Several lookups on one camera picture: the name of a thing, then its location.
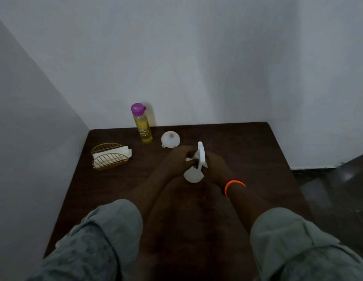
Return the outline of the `person's left hand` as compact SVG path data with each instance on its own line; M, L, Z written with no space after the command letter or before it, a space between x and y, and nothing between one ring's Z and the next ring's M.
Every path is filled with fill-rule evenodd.
M175 147L161 163L160 168L165 172L167 177L175 178L184 174L189 169L184 168L182 164L179 147Z

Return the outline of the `person's right hand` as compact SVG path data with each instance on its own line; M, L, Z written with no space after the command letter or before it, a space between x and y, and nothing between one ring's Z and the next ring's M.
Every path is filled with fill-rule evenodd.
M235 175L226 164L226 161L223 159L222 156L218 155L218 170L216 171L215 176L205 176L205 178L210 181L211 183L217 185L221 193L225 194L225 186L226 184L235 179Z

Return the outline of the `white spray bottle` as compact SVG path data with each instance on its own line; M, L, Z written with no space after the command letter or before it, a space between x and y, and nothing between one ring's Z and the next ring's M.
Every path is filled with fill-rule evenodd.
M194 161L196 165L193 165L187 171L184 172L184 179L192 184L199 183L203 178L204 174L202 168L208 168L206 163L206 152L202 141L198 142L198 149L192 158L186 158L186 161Z

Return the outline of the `person's left forearm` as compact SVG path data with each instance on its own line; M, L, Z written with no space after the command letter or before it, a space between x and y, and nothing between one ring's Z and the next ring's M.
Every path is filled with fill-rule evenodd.
M128 193L125 199L137 207L143 223L147 221L160 194L174 178L172 173L156 169L142 184Z

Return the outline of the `person's right forearm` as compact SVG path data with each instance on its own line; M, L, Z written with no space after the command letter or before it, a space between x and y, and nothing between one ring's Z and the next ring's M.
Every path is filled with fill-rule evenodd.
M239 181L230 181L225 187L225 195L231 202L237 213L240 222L248 234L255 221L273 206L251 189L240 184Z

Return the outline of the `white plastic funnel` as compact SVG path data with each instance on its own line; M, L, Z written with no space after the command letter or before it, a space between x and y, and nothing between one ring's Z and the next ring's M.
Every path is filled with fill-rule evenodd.
M162 148L175 148L180 144L180 136L174 131L165 132L161 136Z

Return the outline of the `dark wooden table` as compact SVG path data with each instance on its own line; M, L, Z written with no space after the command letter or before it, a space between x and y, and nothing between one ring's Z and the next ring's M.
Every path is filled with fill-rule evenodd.
M44 256L55 243L99 205L125 198L167 156L161 136L174 131L181 145L202 141L220 154L236 179L267 199L314 222L280 146L266 122L153 127L153 141L142 143L135 128L91 130L65 196ZM97 171L91 150L102 143L132 149L128 163ZM249 235L220 189L205 180L174 179L144 224L133 281L252 281L257 267Z

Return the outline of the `yellow bottle with purple cap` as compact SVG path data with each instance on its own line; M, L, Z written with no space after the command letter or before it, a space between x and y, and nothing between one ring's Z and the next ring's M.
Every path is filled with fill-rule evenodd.
M132 116L139 131L143 143L150 143L153 140L150 125L145 114L146 106L135 103L131 106Z

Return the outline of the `white paper napkins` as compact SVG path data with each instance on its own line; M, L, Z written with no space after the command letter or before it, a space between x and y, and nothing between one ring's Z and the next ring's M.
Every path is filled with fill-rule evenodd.
M122 146L106 151L100 151L93 155L93 167L95 169L113 165L115 163L127 162L132 157L132 149Z

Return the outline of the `grey right sleeve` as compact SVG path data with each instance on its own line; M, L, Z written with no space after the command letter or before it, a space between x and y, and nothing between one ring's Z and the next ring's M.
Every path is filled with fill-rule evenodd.
M250 231L254 281L363 281L363 259L286 208L261 214Z

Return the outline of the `grey sleeve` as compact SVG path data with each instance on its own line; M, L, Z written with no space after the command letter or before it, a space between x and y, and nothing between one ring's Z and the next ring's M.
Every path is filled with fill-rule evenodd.
M363 281L363 259L286 208L261 214L250 231L254 281Z
M99 206L56 243L26 281L129 281L142 229L132 202Z

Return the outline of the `grey left sleeve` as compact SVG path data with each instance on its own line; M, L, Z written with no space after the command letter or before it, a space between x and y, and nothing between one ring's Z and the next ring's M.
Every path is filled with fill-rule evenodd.
M129 281L142 229L132 202L99 206L56 243L26 281Z

